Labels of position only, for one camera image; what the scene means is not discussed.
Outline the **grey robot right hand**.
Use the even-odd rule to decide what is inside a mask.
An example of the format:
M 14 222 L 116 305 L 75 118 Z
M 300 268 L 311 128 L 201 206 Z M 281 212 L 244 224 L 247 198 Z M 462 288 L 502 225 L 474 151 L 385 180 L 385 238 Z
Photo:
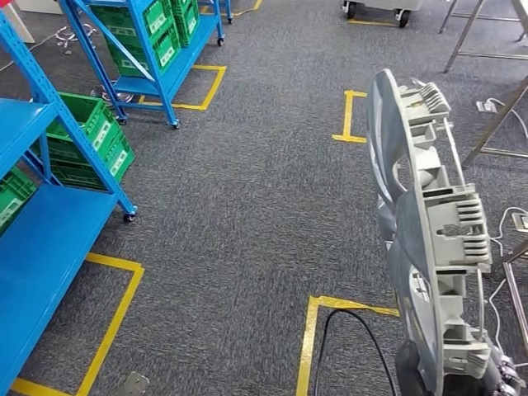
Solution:
M 443 395 L 520 395 L 526 384 L 517 373 L 513 361 L 490 344 L 491 354 L 484 375 L 474 379 L 466 375 L 446 375 Z M 413 341 L 404 342 L 394 358 L 402 395 L 433 395 L 419 370 L 419 354 Z

